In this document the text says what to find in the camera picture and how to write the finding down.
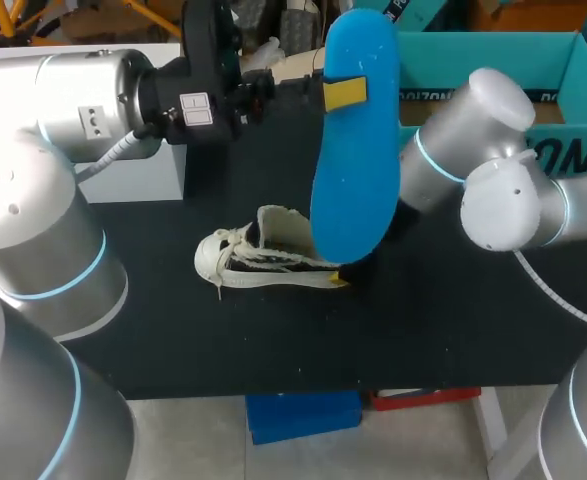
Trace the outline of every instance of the blue box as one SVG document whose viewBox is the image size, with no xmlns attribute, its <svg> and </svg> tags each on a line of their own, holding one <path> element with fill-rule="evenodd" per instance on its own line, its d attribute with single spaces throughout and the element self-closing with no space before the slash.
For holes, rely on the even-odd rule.
<svg viewBox="0 0 587 480">
<path fill-rule="evenodd" d="M 404 32 L 422 32 L 442 9 L 446 0 L 354 0 L 356 8 L 370 8 L 379 12 L 395 3 L 402 11 L 395 27 Z"/>
<path fill-rule="evenodd" d="M 261 445 L 357 427 L 362 403 L 357 392 L 247 395 L 246 413 L 253 443 Z"/>
<path fill-rule="evenodd" d="M 587 172 L 587 44 L 576 33 L 399 32 L 401 98 L 447 100 L 474 70 L 511 77 L 536 103 L 557 103 L 564 123 L 528 132 L 548 174 Z M 402 126 L 405 145 L 417 126 Z"/>
</svg>

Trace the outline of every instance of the cable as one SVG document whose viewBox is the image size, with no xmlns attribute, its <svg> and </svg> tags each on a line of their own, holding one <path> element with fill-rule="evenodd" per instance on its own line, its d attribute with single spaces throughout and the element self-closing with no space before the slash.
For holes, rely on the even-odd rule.
<svg viewBox="0 0 587 480">
<path fill-rule="evenodd" d="M 50 22 L 48 22 L 47 24 L 45 24 L 44 26 L 42 26 L 37 33 L 35 34 L 36 37 L 40 37 L 40 38 L 46 38 L 49 35 L 51 35 L 55 30 L 57 30 L 58 28 L 60 28 L 60 26 L 62 25 L 62 21 L 60 20 L 60 17 L 58 18 L 54 18 L 53 20 L 51 20 Z"/>
<path fill-rule="evenodd" d="M 326 17 L 328 16 L 329 2 L 328 0 L 322 0 L 322 15 L 324 19 L 322 21 L 322 44 L 325 44 L 324 36 L 326 35 Z"/>
<path fill-rule="evenodd" d="M 146 124 L 127 133 L 122 140 L 117 142 L 108 152 L 102 155 L 102 158 L 100 158 L 90 167 L 85 168 L 79 172 L 76 176 L 77 183 L 79 184 L 85 182 L 89 178 L 94 177 L 109 165 L 111 165 L 115 160 L 122 158 L 122 154 L 124 154 L 127 150 L 139 144 L 146 137 L 153 135 L 154 132 L 155 126 L 152 124 Z"/>
<path fill-rule="evenodd" d="M 323 47 L 318 48 L 317 50 L 315 50 L 315 55 L 313 55 L 313 61 L 311 62 L 311 73 L 313 73 L 315 71 L 315 57 L 317 57 L 317 54 L 320 53 L 320 50 Z"/>
<path fill-rule="evenodd" d="M 533 270 L 531 264 L 528 262 L 526 258 L 524 258 L 524 255 L 522 255 L 522 252 L 520 252 L 519 250 L 515 250 L 513 254 L 515 255 L 515 258 L 517 258 L 517 261 L 520 262 L 520 265 L 522 265 L 524 271 L 529 275 L 529 277 L 531 277 L 535 284 L 538 287 L 540 287 L 542 291 L 551 298 L 551 300 L 553 300 L 555 303 L 557 303 L 560 307 L 569 312 L 571 315 L 574 315 L 583 322 L 587 323 L 587 314 L 575 308 L 573 305 L 571 305 L 569 302 L 567 302 L 557 293 L 555 293 L 553 289 L 549 287 L 537 273 L 535 273 L 535 270 Z"/>
</svg>

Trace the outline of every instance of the teal box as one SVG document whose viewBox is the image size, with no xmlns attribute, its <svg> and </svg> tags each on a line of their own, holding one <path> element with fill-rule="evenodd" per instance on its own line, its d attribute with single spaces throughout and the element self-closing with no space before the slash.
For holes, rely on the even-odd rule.
<svg viewBox="0 0 587 480">
<path fill-rule="evenodd" d="M 355 0 L 356 8 L 384 12 L 387 7 L 401 11 L 395 27 L 403 32 L 422 32 L 442 9 L 446 0 Z"/>
<path fill-rule="evenodd" d="M 474 70 L 511 77 L 536 103 L 557 103 L 564 123 L 527 132 L 548 174 L 587 172 L 587 44 L 576 33 L 399 32 L 404 100 L 446 100 Z M 418 127 L 402 126 L 402 145 Z"/>
</svg>

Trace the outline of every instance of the cardboard box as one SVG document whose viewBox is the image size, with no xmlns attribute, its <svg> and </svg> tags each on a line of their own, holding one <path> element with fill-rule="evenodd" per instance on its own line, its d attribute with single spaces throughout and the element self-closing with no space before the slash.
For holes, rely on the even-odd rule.
<svg viewBox="0 0 587 480">
<path fill-rule="evenodd" d="M 587 0 L 469 0 L 475 32 L 573 32 L 587 19 Z"/>
<path fill-rule="evenodd" d="M 182 20 L 182 5 L 184 3 L 176 0 L 147 0 L 146 6 L 169 22 L 179 24 Z"/>
<path fill-rule="evenodd" d="M 493 67 L 536 104 L 527 132 L 549 174 L 587 172 L 587 44 L 575 33 L 398 33 L 406 144 L 471 72 Z"/>
<path fill-rule="evenodd" d="M 398 30 L 422 32 L 442 9 L 446 0 L 354 0 L 355 8 L 387 9 L 401 13 L 395 22 Z"/>
<path fill-rule="evenodd" d="M 114 1 L 99 8 L 78 8 L 61 19 L 62 31 L 73 43 L 162 43 L 168 34 L 151 20 Z"/>
</svg>

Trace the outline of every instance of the white cable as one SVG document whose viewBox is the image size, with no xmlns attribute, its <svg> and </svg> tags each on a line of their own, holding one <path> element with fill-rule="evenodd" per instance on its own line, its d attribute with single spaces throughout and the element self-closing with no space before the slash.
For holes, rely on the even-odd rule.
<svg viewBox="0 0 587 480">
<path fill-rule="evenodd" d="M 106 167 L 111 165 L 111 163 L 113 163 L 115 160 L 121 158 L 123 153 L 138 143 L 140 143 L 140 139 L 136 138 L 135 135 L 133 135 L 133 132 L 127 133 L 122 140 L 117 142 L 108 152 L 102 155 L 102 158 L 100 158 L 90 167 L 85 168 L 79 172 L 76 177 L 77 183 L 85 182 L 89 178 L 94 177 Z"/>
<path fill-rule="evenodd" d="M 524 258 L 524 255 L 522 255 L 522 252 L 520 252 L 519 250 L 515 250 L 513 251 L 513 254 L 515 255 L 515 258 L 517 258 L 517 261 L 520 262 L 520 265 L 522 265 L 522 268 L 524 268 L 524 271 L 528 273 L 529 277 L 531 277 L 535 284 L 538 287 L 540 287 L 542 291 L 551 298 L 551 300 L 553 300 L 555 303 L 557 303 L 560 307 L 562 307 L 570 314 L 576 316 L 580 320 L 587 323 L 587 314 L 581 310 L 578 310 L 569 302 L 560 297 L 557 293 L 555 293 L 553 289 L 549 287 L 537 273 L 535 273 L 535 270 L 533 270 L 531 264 L 528 262 L 526 258 Z"/>
</svg>

